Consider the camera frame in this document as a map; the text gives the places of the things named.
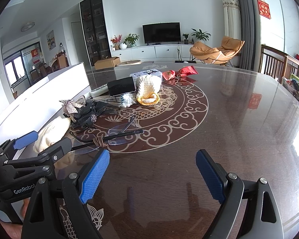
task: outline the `television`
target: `television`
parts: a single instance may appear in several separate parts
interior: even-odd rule
[[[156,23],[143,25],[145,43],[180,42],[179,23]]]

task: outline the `flower pot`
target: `flower pot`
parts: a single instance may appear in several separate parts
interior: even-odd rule
[[[120,49],[126,49],[128,46],[125,43],[120,44]]]

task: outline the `smartphone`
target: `smartphone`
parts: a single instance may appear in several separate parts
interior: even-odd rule
[[[108,82],[107,88],[111,97],[136,91],[132,76]]]

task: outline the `human hand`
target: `human hand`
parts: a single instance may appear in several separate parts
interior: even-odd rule
[[[23,206],[20,210],[21,216],[24,218],[29,205],[30,199],[23,200]],[[22,225],[6,223],[0,220],[0,224],[12,239],[21,239]]]

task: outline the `green plant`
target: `green plant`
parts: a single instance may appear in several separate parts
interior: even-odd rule
[[[124,43],[126,44],[127,42],[130,43],[131,45],[134,45],[136,41],[138,40],[139,36],[136,34],[128,34],[128,36],[125,38]]]
[[[194,32],[192,33],[192,36],[196,37],[196,38],[199,39],[199,40],[207,41],[207,40],[209,40],[209,37],[211,36],[210,33],[202,32],[201,29],[199,29],[199,31],[197,31],[197,30],[195,30],[194,28],[192,28],[192,30],[194,31]]]
[[[189,35],[188,33],[184,33],[184,34],[183,34],[183,37],[184,37],[185,39],[188,39],[188,35]]]

